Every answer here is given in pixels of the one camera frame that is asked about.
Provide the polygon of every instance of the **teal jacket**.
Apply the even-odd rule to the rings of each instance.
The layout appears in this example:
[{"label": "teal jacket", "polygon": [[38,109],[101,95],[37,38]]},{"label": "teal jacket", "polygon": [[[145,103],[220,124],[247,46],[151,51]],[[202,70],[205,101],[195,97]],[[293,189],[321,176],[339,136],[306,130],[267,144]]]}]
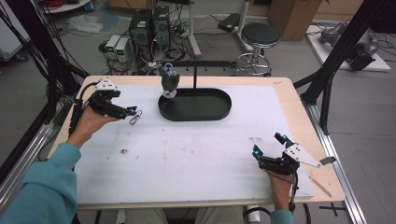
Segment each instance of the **teal jacket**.
[{"label": "teal jacket", "polygon": [[[77,175],[72,168],[80,158],[76,147],[61,143],[48,161],[33,163],[0,224],[70,224],[78,206]],[[292,223],[291,212],[273,212],[271,223]]]}]

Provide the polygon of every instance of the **black metal frame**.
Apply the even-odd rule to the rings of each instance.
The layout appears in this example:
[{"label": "black metal frame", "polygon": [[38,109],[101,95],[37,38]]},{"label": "black metal frame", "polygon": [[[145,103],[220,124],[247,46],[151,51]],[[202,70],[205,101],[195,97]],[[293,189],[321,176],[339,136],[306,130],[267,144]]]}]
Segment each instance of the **black metal frame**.
[{"label": "black metal frame", "polygon": [[301,100],[307,102],[309,105],[314,105],[323,92],[319,125],[325,134],[329,134],[327,121],[332,93],[332,80],[334,79],[335,73],[387,2],[388,0],[364,0],[358,12],[355,14],[343,35],[330,52],[329,57],[319,70],[293,83],[296,89],[311,83],[308,90],[301,94]]}]

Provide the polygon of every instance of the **gray floor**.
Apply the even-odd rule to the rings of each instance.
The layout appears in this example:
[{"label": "gray floor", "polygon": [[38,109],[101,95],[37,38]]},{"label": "gray floor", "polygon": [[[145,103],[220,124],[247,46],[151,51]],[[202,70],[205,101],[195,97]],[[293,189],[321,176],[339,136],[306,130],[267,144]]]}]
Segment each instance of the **gray floor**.
[{"label": "gray floor", "polygon": [[[57,22],[64,22],[72,16],[86,13],[83,10],[57,15]],[[98,10],[91,15],[102,18],[105,13]],[[104,31],[100,34],[86,35],[71,32],[63,35],[66,48],[77,62],[89,73],[100,75],[106,69],[106,61],[98,46],[108,40],[111,34],[120,34],[127,30],[128,20],[107,20]],[[213,18],[203,17],[196,20],[198,28],[203,22]],[[249,18],[248,21],[265,19]],[[215,22],[208,22],[205,27],[216,27]],[[396,44],[396,39],[389,36]],[[242,47],[235,35],[216,37],[197,36],[202,51],[201,60],[234,61],[242,53]],[[281,42],[278,46],[265,51],[273,67],[273,77],[288,77],[297,81],[317,71],[320,63],[307,40]],[[396,60],[395,56],[380,50],[383,59]],[[388,63],[392,68],[382,72],[352,72],[339,70],[333,81],[332,101],[329,116],[329,132],[337,149],[348,179],[361,205],[367,223],[395,223],[396,221],[396,63]],[[12,148],[21,139],[35,116],[46,103],[46,81],[39,75],[32,60],[27,63],[11,61],[0,67],[0,130],[1,157],[3,162]],[[178,71],[183,76],[189,73],[184,69]],[[200,71],[202,76],[230,76],[234,70]],[[302,93],[306,87],[297,92]],[[344,207],[343,203],[335,206]],[[331,206],[329,203],[311,203],[309,208],[313,223],[350,223],[346,211],[319,209],[319,206]],[[186,210],[169,211],[173,218],[182,217]],[[95,212],[81,212],[83,223],[93,223]],[[102,223],[114,223],[116,211],[105,211]],[[304,208],[298,204],[295,223],[306,223]],[[262,215],[262,223],[269,223]]]}]

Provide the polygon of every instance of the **black tray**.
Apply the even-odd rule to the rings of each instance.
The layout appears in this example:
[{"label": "black tray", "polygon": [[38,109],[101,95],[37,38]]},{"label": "black tray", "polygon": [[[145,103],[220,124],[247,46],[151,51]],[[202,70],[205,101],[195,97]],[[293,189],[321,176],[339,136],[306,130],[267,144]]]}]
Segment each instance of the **black tray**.
[{"label": "black tray", "polygon": [[158,100],[161,115],[172,121],[224,119],[231,105],[225,91],[211,88],[177,89],[175,98],[161,96]]}]

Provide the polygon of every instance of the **human hand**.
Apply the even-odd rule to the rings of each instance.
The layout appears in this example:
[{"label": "human hand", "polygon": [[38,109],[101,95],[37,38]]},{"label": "human hand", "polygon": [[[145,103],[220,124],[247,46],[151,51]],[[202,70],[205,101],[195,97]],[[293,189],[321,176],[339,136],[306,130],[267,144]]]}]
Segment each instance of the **human hand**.
[{"label": "human hand", "polygon": [[272,196],[275,210],[289,210],[289,193],[293,183],[293,175],[279,175],[266,171],[271,181]]},{"label": "human hand", "polygon": [[66,142],[77,148],[81,148],[82,145],[92,137],[93,133],[97,132],[105,124],[116,120],[118,119],[105,117],[96,113],[87,105],[79,118],[76,129]]}]

